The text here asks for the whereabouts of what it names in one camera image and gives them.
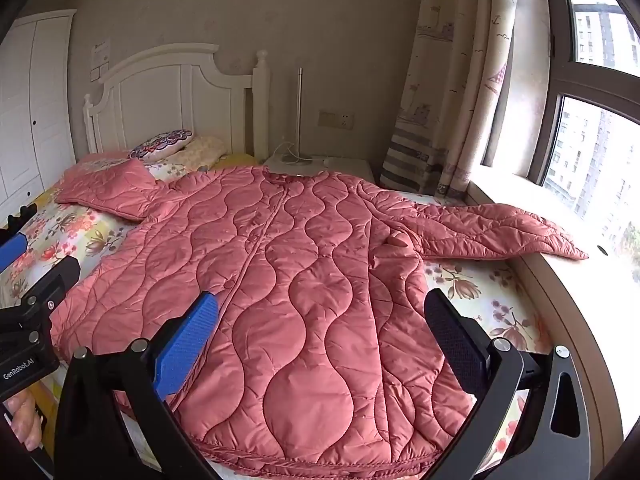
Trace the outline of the person's left hand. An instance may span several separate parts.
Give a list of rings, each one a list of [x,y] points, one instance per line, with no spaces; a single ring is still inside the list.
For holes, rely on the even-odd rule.
[[[11,428],[28,452],[32,452],[41,443],[42,419],[36,409],[34,395],[28,390],[14,394],[3,402],[11,419]]]

